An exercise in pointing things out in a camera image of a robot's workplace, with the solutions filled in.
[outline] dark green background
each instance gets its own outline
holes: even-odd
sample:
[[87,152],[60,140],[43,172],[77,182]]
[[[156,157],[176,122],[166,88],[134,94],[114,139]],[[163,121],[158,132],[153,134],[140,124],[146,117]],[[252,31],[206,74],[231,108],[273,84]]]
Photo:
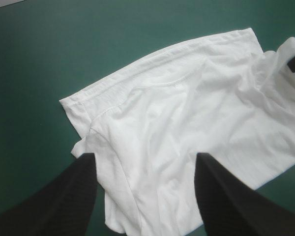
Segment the dark green background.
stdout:
[[[295,36],[295,0],[27,0],[0,8],[0,212],[74,160],[79,136],[59,99],[155,50],[247,27],[264,51],[276,50]],[[295,212],[295,166],[258,191]],[[117,235],[104,225],[103,196],[99,188],[88,236]]]

